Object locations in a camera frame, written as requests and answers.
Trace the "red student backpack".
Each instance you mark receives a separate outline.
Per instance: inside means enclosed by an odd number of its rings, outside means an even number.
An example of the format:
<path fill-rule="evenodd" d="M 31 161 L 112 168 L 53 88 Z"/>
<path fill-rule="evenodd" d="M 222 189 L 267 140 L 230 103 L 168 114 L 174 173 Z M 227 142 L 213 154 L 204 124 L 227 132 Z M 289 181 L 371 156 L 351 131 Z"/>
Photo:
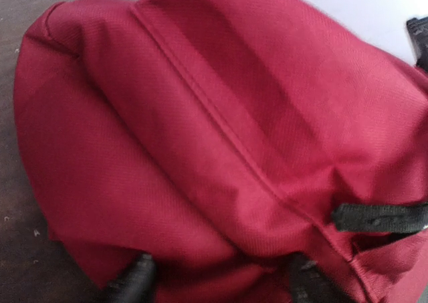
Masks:
<path fill-rule="evenodd" d="M 351 302 L 427 287 L 427 74 L 301 0 L 76 0 L 26 31 L 14 111 L 50 236 L 156 302 Z"/>

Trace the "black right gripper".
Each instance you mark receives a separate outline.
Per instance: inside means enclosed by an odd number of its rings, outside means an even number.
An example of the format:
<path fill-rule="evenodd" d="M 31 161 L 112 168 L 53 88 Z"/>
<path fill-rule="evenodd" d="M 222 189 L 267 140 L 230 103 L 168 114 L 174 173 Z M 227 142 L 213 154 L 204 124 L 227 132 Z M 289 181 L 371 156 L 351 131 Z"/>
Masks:
<path fill-rule="evenodd" d="M 413 51 L 417 60 L 416 66 L 427 71 L 427 25 L 428 17 L 412 18 L 406 22 Z"/>

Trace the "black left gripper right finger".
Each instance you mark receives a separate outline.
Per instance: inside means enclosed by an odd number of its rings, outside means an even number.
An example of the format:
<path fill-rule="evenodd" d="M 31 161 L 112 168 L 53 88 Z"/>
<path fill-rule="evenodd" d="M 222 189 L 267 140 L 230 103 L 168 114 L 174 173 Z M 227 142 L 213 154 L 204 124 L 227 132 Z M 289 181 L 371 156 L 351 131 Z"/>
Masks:
<path fill-rule="evenodd" d="M 346 303 L 351 298 L 303 253 L 293 253 L 288 262 L 289 289 L 292 302 Z"/>

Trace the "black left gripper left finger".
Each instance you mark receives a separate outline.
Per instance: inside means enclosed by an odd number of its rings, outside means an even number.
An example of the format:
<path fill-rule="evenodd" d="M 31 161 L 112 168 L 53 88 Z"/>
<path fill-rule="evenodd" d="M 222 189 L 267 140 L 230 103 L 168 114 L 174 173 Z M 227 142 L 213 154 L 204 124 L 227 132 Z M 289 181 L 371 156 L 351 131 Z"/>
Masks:
<path fill-rule="evenodd" d="M 156 264 L 150 254 L 141 254 L 103 289 L 100 302 L 154 302 L 155 288 Z"/>

